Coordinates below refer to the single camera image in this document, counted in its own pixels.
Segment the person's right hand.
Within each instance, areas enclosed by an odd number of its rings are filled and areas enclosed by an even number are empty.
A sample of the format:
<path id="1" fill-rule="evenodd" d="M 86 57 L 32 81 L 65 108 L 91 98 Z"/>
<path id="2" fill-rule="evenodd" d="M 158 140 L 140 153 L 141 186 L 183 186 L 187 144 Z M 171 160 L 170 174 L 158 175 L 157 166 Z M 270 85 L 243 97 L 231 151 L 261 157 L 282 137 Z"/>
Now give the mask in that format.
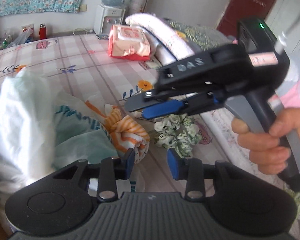
<path id="1" fill-rule="evenodd" d="M 268 133 L 253 133 L 247 124 L 234 118 L 232 131 L 238 135 L 238 144 L 249 150 L 249 159 L 266 175 L 276 175 L 287 167 L 290 150 L 280 146 L 280 138 L 292 130 L 300 138 L 300 108 L 286 108 L 280 112 Z"/>

